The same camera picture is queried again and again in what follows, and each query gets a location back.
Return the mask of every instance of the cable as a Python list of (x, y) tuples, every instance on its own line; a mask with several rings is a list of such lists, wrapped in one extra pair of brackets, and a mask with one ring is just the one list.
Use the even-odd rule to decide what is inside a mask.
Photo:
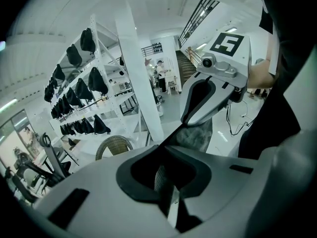
[(239, 125), (238, 125), (237, 128), (236, 128), (236, 131), (235, 131), (234, 133), (232, 133), (231, 123), (230, 123), (230, 116), (231, 116), (231, 105), (229, 105), (229, 107), (228, 107), (228, 109), (227, 109), (227, 113), (226, 113), (226, 120), (227, 120), (227, 123), (228, 123), (228, 125), (229, 125), (229, 130), (230, 130), (231, 136), (236, 136), (236, 135), (238, 135), (239, 132), (242, 130), (242, 128), (243, 128), (244, 126), (250, 127), (250, 126), (253, 124), (253, 121), (254, 121), (254, 119), (253, 119), (251, 122), (245, 121), (243, 124), (239, 124), (239, 125), (241, 125), (242, 127), (238, 130), (238, 128), (239, 128)]

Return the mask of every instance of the gray fabric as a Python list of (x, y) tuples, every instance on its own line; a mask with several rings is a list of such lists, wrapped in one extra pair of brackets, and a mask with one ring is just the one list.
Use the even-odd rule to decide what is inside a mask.
[(212, 119), (196, 127), (181, 128), (171, 143), (200, 152), (206, 152), (212, 136)]

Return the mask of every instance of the ceiling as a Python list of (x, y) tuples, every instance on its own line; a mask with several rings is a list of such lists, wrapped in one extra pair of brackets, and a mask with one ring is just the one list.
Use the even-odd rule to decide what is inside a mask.
[[(42, 93), (57, 62), (73, 40), (90, 24), (95, 13), (102, 25), (116, 33), (113, 0), (29, 0), (7, 33), (0, 52), (0, 106)], [(244, 0), (219, 0), (244, 6)], [(186, 25), (199, 0), (128, 0), (137, 34), (150, 38), (157, 32)], [(106, 35), (103, 42), (114, 45)], [(83, 54), (83, 61), (91, 59)], [(69, 67), (63, 59), (62, 67)]]

